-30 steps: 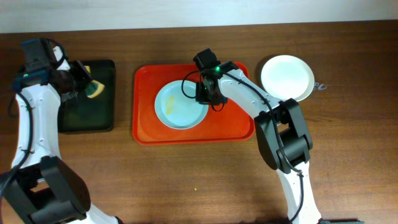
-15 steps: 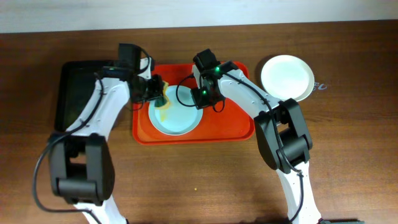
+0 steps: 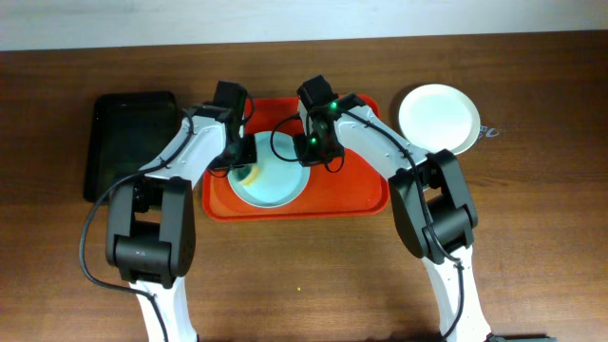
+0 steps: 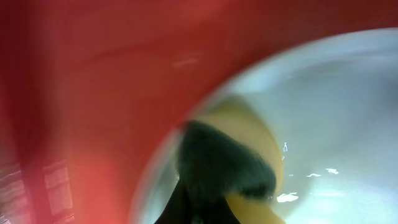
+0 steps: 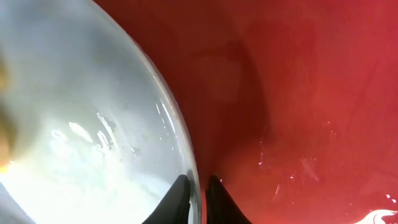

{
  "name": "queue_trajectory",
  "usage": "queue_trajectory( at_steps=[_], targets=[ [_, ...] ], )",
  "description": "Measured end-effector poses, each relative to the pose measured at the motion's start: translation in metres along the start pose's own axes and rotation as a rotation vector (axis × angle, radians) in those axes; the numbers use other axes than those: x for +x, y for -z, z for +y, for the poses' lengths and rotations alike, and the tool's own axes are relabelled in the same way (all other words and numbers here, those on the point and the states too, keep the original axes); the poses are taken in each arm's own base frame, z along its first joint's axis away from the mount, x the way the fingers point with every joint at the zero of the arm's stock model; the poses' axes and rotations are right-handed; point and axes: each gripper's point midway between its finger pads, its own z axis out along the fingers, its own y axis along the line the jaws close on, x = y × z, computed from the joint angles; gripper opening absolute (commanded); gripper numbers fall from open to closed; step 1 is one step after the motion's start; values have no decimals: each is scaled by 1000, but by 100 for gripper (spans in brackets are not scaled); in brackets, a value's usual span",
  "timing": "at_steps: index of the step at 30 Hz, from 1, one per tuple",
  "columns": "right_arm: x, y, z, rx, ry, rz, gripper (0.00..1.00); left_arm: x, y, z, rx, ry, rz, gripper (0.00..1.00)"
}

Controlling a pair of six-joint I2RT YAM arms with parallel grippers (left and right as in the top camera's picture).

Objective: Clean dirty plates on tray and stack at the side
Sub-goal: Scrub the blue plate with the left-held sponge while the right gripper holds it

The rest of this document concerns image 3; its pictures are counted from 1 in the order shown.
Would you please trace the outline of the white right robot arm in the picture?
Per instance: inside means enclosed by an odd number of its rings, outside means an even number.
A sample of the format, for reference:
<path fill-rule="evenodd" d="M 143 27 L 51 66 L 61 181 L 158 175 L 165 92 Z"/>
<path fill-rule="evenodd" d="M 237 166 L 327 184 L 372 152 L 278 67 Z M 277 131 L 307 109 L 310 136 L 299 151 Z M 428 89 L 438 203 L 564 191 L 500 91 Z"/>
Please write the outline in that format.
<path fill-rule="evenodd" d="M 359 96 L 302 95 L 302 164 L 329 164 L 352 151 L 387 180 L 395 227 L 424 263 L 443 341 L 499 341 L 485 319 L 472 267 L 478 215 L 457 158 L 416 147 L 380 121 Z"/>

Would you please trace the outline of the white plate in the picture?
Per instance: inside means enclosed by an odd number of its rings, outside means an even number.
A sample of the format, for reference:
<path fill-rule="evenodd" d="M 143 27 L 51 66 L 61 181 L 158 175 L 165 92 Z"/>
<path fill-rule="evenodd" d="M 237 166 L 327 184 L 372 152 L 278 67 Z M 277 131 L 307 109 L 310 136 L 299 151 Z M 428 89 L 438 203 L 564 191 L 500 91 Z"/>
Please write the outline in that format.
<path fill-rule="evenodd" d="M 447 149 L 455 155 L 478 139 L 481 118 L 461 90 L 441 84 L 421 85 L 400 103 L 398 125 L 404 137 L 429 152 Z"/>

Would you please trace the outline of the yellow green scrub sponge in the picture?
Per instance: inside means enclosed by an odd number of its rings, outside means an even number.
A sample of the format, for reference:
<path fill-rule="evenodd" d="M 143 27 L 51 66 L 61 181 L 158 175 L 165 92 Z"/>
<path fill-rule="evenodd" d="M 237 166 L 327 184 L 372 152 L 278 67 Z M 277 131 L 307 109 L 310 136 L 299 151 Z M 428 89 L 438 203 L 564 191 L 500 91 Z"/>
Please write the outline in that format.
<path fill-rule="evenodd" d="M 243 186 L 252 185 L 260 175 L 260 167 L 256 164 L 245 165 L 235 171 L 237 182 Z"/>

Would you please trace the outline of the light blue plate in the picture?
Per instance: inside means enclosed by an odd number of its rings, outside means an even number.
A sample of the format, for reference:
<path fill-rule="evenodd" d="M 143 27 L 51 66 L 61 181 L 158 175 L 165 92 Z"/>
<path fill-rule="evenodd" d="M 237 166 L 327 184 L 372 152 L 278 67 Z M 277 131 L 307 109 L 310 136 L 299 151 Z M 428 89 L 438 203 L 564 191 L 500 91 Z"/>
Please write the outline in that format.
<path fill-rule="evenodd" d="M 295 200 L 307 187 L 311 169 L 296 161 L 283 161 L 271 146 L 285 159 L 295 158 L 293 138 L 285 133 L 257 132 L 256 152 L 260 175 L 250 186 L 241 186 L 235 178 L 236 169 L 228 173 L 233 192 L 246 203 L 258 208 L 276 208 Z"/>

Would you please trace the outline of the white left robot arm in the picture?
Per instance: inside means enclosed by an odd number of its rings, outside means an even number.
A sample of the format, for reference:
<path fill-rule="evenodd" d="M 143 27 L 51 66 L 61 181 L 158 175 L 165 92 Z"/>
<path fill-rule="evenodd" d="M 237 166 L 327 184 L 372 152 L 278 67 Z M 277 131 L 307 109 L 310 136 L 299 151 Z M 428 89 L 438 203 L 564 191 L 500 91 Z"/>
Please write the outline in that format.
<path fill-rule="evenodd" d="M 246 154 L 245 107 L 235 100 L 185 109 L 160 154 L 108 191 L 106 260 L 138 298 L 151 341 L 199 338 L 185 290 L 196 249 L 193 190 L 208 168 L 255 162 Z"/>

